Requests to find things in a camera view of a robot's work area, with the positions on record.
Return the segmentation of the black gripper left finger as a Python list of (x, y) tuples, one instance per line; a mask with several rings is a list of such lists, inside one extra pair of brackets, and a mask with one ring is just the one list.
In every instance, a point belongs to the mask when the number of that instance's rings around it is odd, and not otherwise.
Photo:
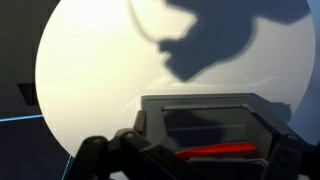
[(130, 180), (206, 179), (197, 168), (145, 137), (146, 112), (137, 113), (134, 126), (118, 130), (112, 140), (103, 136), (86, 138), (65, 175), (65, 180), (109, 180), (122, 171)]

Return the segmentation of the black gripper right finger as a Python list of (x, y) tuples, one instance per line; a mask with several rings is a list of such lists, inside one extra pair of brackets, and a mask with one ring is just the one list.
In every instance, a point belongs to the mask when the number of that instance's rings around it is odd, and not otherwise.
[(303, 141), (263, 106), (245, 104), (244, 108), (253, 116), (247, 137), (268, 162), (260, 180), (297, 180)]

